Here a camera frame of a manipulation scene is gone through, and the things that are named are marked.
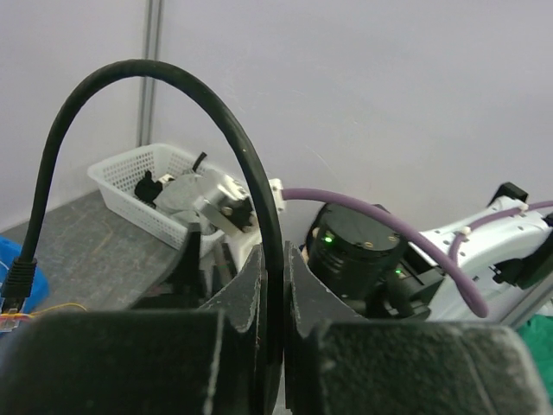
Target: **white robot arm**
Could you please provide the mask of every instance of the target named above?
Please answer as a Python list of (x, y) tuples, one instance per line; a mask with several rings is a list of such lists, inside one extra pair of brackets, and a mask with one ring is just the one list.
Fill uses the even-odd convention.
[[(278, 179), (270, 180), (270, 184), (280, 214), (285, 210), (283, 185)], [(205, 197), (196, 203), (196, 208), (225, 231), (226, 243), (239, 271), (252, 247), (261, 242), (249, 195), (239, 182), (221, 175), (212, 176), (204, 182), (203, 195)], [(476, 220), (507, 211), (514, 211), (514, 214), (485, 224), (474, 232), (467, 228)], [(549, 223), (537, 210), (529, 211), (523, 201), (500, 196), (477, 214), (421, 234), (444, 253), (450, 252), (460, 233), (466, 234), (459, 246), (457, 264), (491, 305), (487, 321), (499, 321), (509, 307), (523, 296), (523, 290), (513, 282), (501, 281), (499, 276), (502, 270), (496, 265), (530, 257), (549, 238), (550, 232)], [(429, 268), (437, 269), (437, 263), (420, 248), (413, 245), (411, 248), (428, 263)], [(445, 276), (428, 306), (429, 320), (479, 319), (466, 306), (448, 276)]]

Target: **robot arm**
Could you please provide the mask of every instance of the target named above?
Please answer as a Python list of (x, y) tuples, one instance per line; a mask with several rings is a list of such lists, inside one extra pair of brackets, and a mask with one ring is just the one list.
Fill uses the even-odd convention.
[[(237, 268), (241, 269), (251, 249), (260, 243), (261, 236), (255, 221), (248, 224), (242, 232), (236, 227), (232, 227), (229, 207), (242, 209), (243, 217), (255, 218), (255, 213), (247, 201), (246, 190), (238, 182), (224, 176), (211, 180), (207, 191), (210, 197), (199, 201), (197, 208), (213, 222), (221, 223), (221, 219), (226, 220), (227, 223), (223, 225), (224, 229), (233, 229), (227, 235), (226, 240), (231, 247)], [(277, 179), (270, 182), (278, 212), (281, 213), (285, 209), (282, 183)], [(225, 189), (225, 183), (230, 183), (231, 188)], [(237, 195), (238, 198), (230, 200), (228, 195), (231, 193)], [(500, 320), (502, 314), (508, 311), (503, 309), (516, 303), (517, 299), (521, 297), (521, 288), (524, 289), (535, 284), (549, 275), (553, 269), (552, 266), (546, 266), (545, 269), (538, 270), (551, 257), (551, 250), (547, 247), (551, 235), (548, 218), (544, 218), (537, 210), (528, 210), (528, 205), (524, 201), (498, 193), (492, 203), (481, 212), (444, 227), (421, 233), (442, 252), (451, 255), (452, 246), (459, 239), (460, 233), (467, 231), (469, 225), (482, 221), (490, 215), (497, 216), (502, 213), (508, 215), (491, 221), (466, 235), (455, 251), (455, 259), (459, 267), (475, 282), (479, 293), (493, 306), (493, 312), (486, 318), (487, 321), (496, 322)], [(540, 246), (543, 253), (537, 255)], [(416, 267), (412, 266), (413, 257), (416, 257)], [(374, 316), (405, 318), (405, 313), (402, 314), (394, 309), (403, 308), (400, 303), (410, 301), (411, 298), (416, 305), (404, 308), (404, 310), (408, 310), (406, 311), (408, 316), (428, 318), (429, 320), (477, 318), (465, 305), (453, 281), (448, 276), (444, 277), (438, 264), (419, 247), (410, 244), (410, 252), (405, 255), (405, 259), (402, 259), (400, 265), (402, 272), (399, 275), (387, 277), (388, 287), (386, 288), (387, 292), (384, 293), (385, 298), (377, 299), (388, 311), (384, 314), (377, 312)], [(406, 276), (411, 279), (401, 280)], [(401, 298), (398, 298), (394, 291), (401, 291), (399, 295)], [(340, 292), (335, 292), (335, 294), (346, 297), (346, 295), (342, 296)], [(365, 307), (363, 303), (357, 304), (359, 301), (342, 299), (355, 310), (364, 314), (361, 311)]]

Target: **white wall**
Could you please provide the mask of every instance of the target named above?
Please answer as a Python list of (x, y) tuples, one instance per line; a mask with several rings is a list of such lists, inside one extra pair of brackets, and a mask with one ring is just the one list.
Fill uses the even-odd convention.
[[(420, 229), (514, 181), (553, 197), (553, 3), (167, 2), (161, 59), (204, 80), (269, 175), (337, 190)], [(158, 87), (154, 138), (238, 171), (207, 117)], [(283, 219), (300, 240), (316, 206)]]
[[(142, 54), (145, 2), (0, 2), (0, 229), (26, 220), (50, 125), (90, 72)], [(94, 189), (87, 167), (133, 148), (138, 80), (110, 86), (76, 118), (62, 146), (50, 207)]]

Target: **white plastic basket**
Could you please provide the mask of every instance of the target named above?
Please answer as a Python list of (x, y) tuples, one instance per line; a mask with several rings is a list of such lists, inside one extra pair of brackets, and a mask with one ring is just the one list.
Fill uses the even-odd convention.
[[(154, 179), (165, 174), (177, 177), (192, 168), (195, 158), (167, 144), (151, 144), (96, 163), (88, 169), (88, 175), (98, 184), (104, 203), (111, 211), (179, 249), (187, 229), (138, 200), (134, 189), (144, 178), (146, 170), (152, 172)], [(202, 163), (196, 172), (201, 175), (207, 169), (215, 168), (209, 163)], [(201, 255), (209, 252), (223, 236), (222, 231), (204, 235)]]

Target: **yellow wire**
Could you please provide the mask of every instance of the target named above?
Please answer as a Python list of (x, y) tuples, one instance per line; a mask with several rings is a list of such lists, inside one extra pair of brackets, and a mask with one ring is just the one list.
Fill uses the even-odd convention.
[(63, 309), (63, 308), (65, 308), (65, 307), (78, 307), (78, 308), (80, 308), (80, 309), (83, 310), (83, 311), (88, 311), (88, 310), (86, 309), (86, 307), (85, 307), (84, 305), (82, 305), (82, 304), (79, 304), (79, 303), (64, 303), (64, 304), (58, 304), (58, 305), (54, 305), (54, 306), (52, 306), (52, 307), (48, 307), (47, 309), (44, 309), (44, 310), (35, 311), (34, 313), (31, 313), (30, 315), (31, 315), (32, 317), (34, 317), (34, 316), (38, 316), (38, 315), (40, 315), (40, 314), (42, 314), (42, 313), (47, 313), (47, 312), (49, 312), (49, 311), (53, 311), (53, 310), (57, 310), (57, 309)]
[(32, 314), (25, 314), (25, 313), (3, 313), (0, 314), (0, 318), (11, 318), (11, 317), (28, 317), (28, 318), (35, 318)]
[(25, 313), (2, 313), (0, 314), (0, 318), (17, 318), (17, 317), (27, 317), (27, 318), (35, 318), (36, 316), (39, 316), (42, 313), (46, 313), (48, 311), (62, 309), (64, 307), (78, 307), (81, 310), (88, 311), (86, 307), (79, 303), (64, 303), (64, 304), (58, 304), (53, 307), (48, 307), (47, 309), (35, 311), (34, 313), (25, 314)]

